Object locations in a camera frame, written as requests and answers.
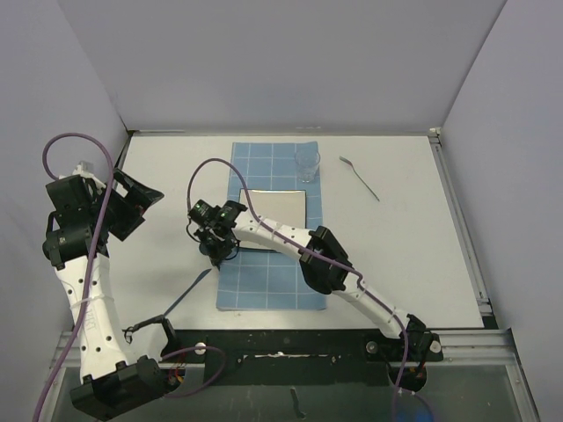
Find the gray wall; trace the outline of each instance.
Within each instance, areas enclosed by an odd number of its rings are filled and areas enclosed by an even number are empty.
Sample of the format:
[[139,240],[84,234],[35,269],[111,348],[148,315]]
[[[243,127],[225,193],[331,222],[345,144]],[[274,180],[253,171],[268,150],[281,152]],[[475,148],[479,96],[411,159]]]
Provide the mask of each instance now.
[[[0,6],[0,420],[30,420],[61,330],[65,292],[41,253],[51,210],[41,151],[52,136],[84,131],[116,155],[119,116],[55,0]],[[80,157],[104,170],[83,142],[53,148],[56,174]]]
[[543,421],[561,420],[563,3],[508,0],[444,128],[494,307]]
[[441,126],[504,1],[59,3],[130,129],[334,133]]

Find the screw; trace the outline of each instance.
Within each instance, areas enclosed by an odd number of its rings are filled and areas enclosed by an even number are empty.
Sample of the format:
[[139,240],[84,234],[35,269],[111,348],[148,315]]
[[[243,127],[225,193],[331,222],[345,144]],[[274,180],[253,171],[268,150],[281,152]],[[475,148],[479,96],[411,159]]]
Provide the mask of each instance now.
[[[205,347],[205,343],[200,341],[199,343],[196,343],[195,346],[196,347]],[[195,350],[195,354],[199,354],[199,355],[205,354],[205,349],[197,349],[197,350]]]
[[441,350],[442,350],[442,345],[438,341],[434,340],[430,345],[430,352],[439,353]]
[[375,341],[369,341],[366,345],[366,350],[371,354],[377,353],[377,343]]

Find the white table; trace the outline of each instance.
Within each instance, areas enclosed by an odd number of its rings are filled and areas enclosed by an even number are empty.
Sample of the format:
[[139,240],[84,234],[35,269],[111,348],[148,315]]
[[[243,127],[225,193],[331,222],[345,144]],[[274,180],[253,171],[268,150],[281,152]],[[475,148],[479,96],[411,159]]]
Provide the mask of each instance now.
[[[112,287],[122,326],[163,313],[204,269],[185,232],[186,187],[206,158],[230,160],[233,142],[318,141],[324,225],[365,280],[431,328],[482,328],[478,304],[426,137],[151,136],[136,135],[123,170],[165,198],[124,243],[109,243]],[[376,202],[350,159],[378,194]],[[226,201],[228,168],[208,164],[194,182],[192,203]],[[373,324],[330,295],[321,311],[216,308],[214,269],[170,314],[176,329],[350,329]]]

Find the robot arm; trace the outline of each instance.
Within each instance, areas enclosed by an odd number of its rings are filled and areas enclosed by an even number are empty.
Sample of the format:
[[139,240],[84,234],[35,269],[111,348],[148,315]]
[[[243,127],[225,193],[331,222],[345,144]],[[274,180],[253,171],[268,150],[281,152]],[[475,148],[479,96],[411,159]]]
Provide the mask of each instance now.
[[[256,221],[246,206],[228,200],[223,207],[211,207],[203,200],[199,200],[188,215],[198,224],[199,228],[194,235],[201,242],[201,252],[209,255],[213,265],[219,266],[238,247],[240,241],[261,244],[297,260],[302,268],[305,282],[310,288],[324,295],[334,293],[349,302],[373,321],[385,337],[400,338],[402,329],[397,321],[399,320],[409,333],[410,344],[416,349],[413,350],[414,352],[424,353],[430,347],[432,336],[423,335],[426,326],[418,318],[395,307],[365,281],[357,282],[347,277],[348,271],[332,266],[310,254],[302,253],[299,248],[284,241],[282,237]],[[331,230],[322,226],[314,231],[299,229],[266,217],[261,220],[275,232],[290,238],[300,246],[353,268],[346,252]],[[369,294],[377,297],[386,308],[391,309],[392,314],[373,301]]]
[[[70,398],[77,409],[98,420],[109,420],[165,394],[157,359],[167,339],[169,347],[176,347],[173,329],[165,318],[155,321],[164,327],[162,341],[142,356],[123,337],[110,287],[107,239],[112,233],[125,240],[144,221],[147,208],[164,195],[118,169],[113,174],[127,194],[123,197],[111,191],[97,244],[91,244],[92,233],[106,189],[111,187],[94,178],[82,164],[72,176],[48,184],[55,211],[49,216],[43,244],[45,256],[67,293],[75,322],[81,304],[88,302],[78,337],[82,385],[70,392]],[[97,253],[89,295],[83,300],[90,248],[96,248]]]

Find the blue towel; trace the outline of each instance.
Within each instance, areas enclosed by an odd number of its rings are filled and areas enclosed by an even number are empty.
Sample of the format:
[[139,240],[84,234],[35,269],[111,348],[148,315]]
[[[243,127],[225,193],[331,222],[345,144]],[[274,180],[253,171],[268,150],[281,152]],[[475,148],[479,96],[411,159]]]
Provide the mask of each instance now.
[[[233,143],[230,161],[245,177],[249,189],[306,191],[307,228],[323,223],[320,174],[310,183],[296,178],[295,153],[318,150],[307,143]],[[242,184],[231,171],[229,200],[239,201]],[[219,309],[308,309],[326,308],[326,296],[309,288],[299,263],[274,251],[241,250],[236,258],[221,264]]]

